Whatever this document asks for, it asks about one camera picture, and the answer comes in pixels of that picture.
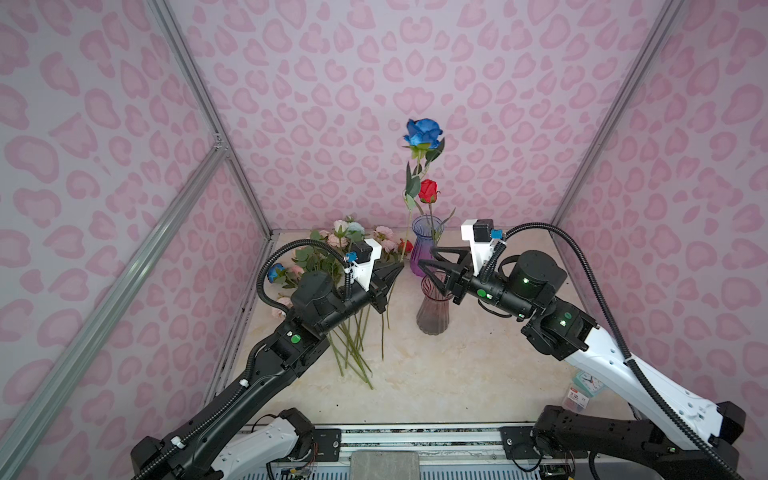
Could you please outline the red rose long stem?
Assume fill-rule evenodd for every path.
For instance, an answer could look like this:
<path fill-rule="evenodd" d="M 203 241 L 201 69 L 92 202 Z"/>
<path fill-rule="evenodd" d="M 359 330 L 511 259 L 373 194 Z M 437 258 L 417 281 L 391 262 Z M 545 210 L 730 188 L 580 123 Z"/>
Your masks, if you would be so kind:
<path fill-rule="evenodd" d="M 419 201 L 418 206 L 427 207 L 426 212 L 422 213 L 421 215 L 428 214 L 428 215 L 436 216 L 433 212 L 433 206 L 437 202 L 438 193 L 439 193 L 439 189 L 436 181 L 429 180 L 429 179 L 425 179 L 421 181 L 420 190 L 417 197 Z"/>

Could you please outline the pink carnation sprig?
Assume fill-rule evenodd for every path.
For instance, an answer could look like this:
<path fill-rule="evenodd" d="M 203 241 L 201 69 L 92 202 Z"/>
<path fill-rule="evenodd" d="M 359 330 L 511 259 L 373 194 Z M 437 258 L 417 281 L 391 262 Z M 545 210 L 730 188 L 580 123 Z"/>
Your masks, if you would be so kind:
<path fill-rule="evenodd" d="M 309 239 L 327 244 L 337 250 L 343 250 L 347 246 L 346 237 L 339 237 L 328 230 L 312 230 L 309 233 Z"/>

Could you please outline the blue rose long stem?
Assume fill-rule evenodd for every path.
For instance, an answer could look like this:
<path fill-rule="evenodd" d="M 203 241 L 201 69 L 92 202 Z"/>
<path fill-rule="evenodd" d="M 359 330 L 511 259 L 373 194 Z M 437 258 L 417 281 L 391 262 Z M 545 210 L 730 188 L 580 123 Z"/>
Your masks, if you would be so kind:
<path fill-rule="evenodd" d="M 409 119 L 403 140 L 405 148 L 411 155 L 411 161 L 406 162 L 405 167 L 403 199 L 409 213 L 416 211 L 419 217 L 427 210 L 426 206 L 418 206 L 420 184 L 422 180 L 432 180 L 428 174 L 431 166 L 444 151 L 444 132 L 439 123 L 433 119 Z"/>

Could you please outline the smoky pink glass vase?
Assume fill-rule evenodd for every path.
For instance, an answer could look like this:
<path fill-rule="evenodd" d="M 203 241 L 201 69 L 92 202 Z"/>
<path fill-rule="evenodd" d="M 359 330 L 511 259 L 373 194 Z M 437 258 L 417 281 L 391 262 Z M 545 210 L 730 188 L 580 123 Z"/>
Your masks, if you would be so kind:
<path fill-rule="evenodd" d="M 427 335 L 440 335 L 447 330 L 450 323 L 449 306 L 452 295 L 443 294 L 427 276 L 421 281 L 421 290 L 424 298 L 416 314 L 416 324 Z"/>

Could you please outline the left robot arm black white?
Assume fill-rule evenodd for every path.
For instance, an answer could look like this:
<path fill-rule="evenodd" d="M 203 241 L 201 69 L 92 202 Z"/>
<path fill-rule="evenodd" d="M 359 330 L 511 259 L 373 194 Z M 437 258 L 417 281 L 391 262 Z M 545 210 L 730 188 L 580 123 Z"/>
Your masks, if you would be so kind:
<path fill-rule="evenodd" d="M 383 312 L 402 269 L 401 264 L 375 266 L 369 285 L 355 283 L 346 297 L 325 272 L 304 275 L 286 318 L 251 350 L 243 373 L 175 432 L 162 440 L 147 437 L 133 449 L 134 477 L 222 479 L 214 461 L 229 441 L 328 349 L 333 328 L 368 305 Z"/>

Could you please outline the light blue flower sprig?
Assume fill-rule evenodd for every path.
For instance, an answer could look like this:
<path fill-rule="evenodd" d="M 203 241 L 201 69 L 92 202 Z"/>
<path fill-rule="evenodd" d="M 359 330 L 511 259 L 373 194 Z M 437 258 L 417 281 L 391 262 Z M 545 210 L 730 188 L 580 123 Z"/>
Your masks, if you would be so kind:
<path fill-rule="evenodd" d="M 345 237 L 353 243 L 362 241 L 365 237 L 365 228 L 358 222 L 349 222 L 345 231 Z"/>

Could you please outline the white rose long stem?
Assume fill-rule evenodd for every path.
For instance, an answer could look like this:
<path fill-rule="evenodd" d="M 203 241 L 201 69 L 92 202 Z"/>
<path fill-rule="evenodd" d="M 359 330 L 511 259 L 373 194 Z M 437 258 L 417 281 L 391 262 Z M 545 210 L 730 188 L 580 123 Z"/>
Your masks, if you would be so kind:
<path fill-rule="evenodd" d="M 334 234 L 339 237 L 344 237 L 349 228 L 349 223 L 344 220 L 336 220 L 333 223 Z"/>

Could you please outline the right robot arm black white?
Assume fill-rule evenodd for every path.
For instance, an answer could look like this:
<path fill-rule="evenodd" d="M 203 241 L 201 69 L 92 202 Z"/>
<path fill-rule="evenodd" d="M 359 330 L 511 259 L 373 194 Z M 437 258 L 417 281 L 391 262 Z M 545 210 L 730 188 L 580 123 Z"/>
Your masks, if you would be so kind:
<path fill-rule="evenodd" d="M 532 430 L 539 450 L 577 450 L 643 465 L 663 479 L 736 479 L 734 446 L 746 414 L 731 402 L 714 403 L 682 387 L 642 359 L 624 356 L 616 339 L 587 313 L 557 297 L 566 273 L 544 252 L 508 258 L 508 275 L 480 276 L 468 247 L 446 248 L 419 265 L 443 294 L 467 295 L 500 316 L 523 322 L 536 351 L 596 378 L 637 410 L 635 420 L 577 414 L 548 406 Z"/>

